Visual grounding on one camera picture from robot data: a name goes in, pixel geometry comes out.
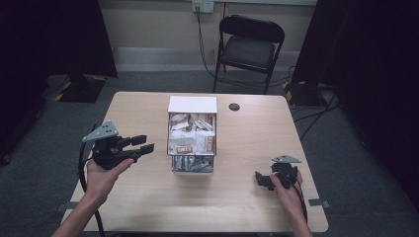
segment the white wall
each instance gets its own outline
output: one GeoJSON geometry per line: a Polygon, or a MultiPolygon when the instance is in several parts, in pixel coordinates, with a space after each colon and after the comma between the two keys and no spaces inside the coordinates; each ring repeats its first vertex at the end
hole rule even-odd
{"type": "MultiPolygon", "coordinates": [[[[101,0],[111,45],[115,47],[199,48],[198,20],[186,1],[101,0]]],[[[213,14],[201,14],[207,48],[216,48],[223,3],[214,4],[213,14]]],[[[271,20],[283,27],[282,50],[300,51],[313,13],[313,6],[227,4],[227,14],[271,20]]]]}

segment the human hand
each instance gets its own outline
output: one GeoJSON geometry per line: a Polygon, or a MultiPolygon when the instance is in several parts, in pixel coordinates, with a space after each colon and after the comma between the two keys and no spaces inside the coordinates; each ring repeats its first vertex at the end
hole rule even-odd
{"type": "Polygon", "coordinates": [[[112,170],[105,170],[98,166],[94,160],[87,163],[87,191],[86,198],[98,207],[108,198],[108,194],[114,187],[119,175],[130,167],[132,159],[125,159],[112,170]]]}
{"type": "MultiPolygon", "coordinates": [[[[270,176],[272,183],[275,185],[275,192],[277,193],[278,200],[283,205],[288,215],[301,214],[302,215],[302,206],[296,190],[289,188],[288,190],[283,187],[280,179],[275,175],[271,174],[270,176]]],[[[298,171],[296,174],[297,182],[295,182],[295,187],[301,193],[302,176],[298,171]]]]}

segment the baseboard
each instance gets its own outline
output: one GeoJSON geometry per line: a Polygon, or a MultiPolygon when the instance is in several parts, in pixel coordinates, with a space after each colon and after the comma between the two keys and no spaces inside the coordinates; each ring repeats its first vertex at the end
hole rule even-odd
{"type": "MultiPolygon", "coordinates": [[[[206,70],[198,49],[113,47],[113,52],[118,71],[206,70]]],[[[288,71],[295,66],[298,56],[299,51],[281,51],[275,70],[288,71]]],[[[215,70],[215,49],[205,50],[205,62],[208,70],[215,70]]]]}

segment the white box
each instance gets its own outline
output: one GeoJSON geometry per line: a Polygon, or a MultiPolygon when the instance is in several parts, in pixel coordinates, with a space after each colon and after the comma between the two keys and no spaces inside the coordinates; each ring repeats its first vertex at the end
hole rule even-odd
{"type": "Polygon", "coordinates": [[[175,174],[212,174],[216,97],[170,97],[167,154],[175,174]]]}

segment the chair leg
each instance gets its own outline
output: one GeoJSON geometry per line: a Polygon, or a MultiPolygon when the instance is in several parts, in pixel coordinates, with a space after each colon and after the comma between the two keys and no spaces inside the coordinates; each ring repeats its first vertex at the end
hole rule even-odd
{"type": "Polygon", "coordinates": [[[268,92],[268,87],[269,87],[269,84],[271,83],[272,73],[273,73],[273,71],[270,71],[268,73],[268,75],[266,76],[266,79],[265,79],[265,84],[266,85],[265,85],[265,90],[263,91],[264,95],[266,95],[266,93],[268,92]]]}
{"type": "Polygon", "coordinates": [[[219,62],[216,62],[216,68],[215,68],[215,76],[213,77],[213,86],[212,86],[212,92],[215,93],[216,88],[216,78],[218,78],[218,71],[219,71],[219,62]]]}

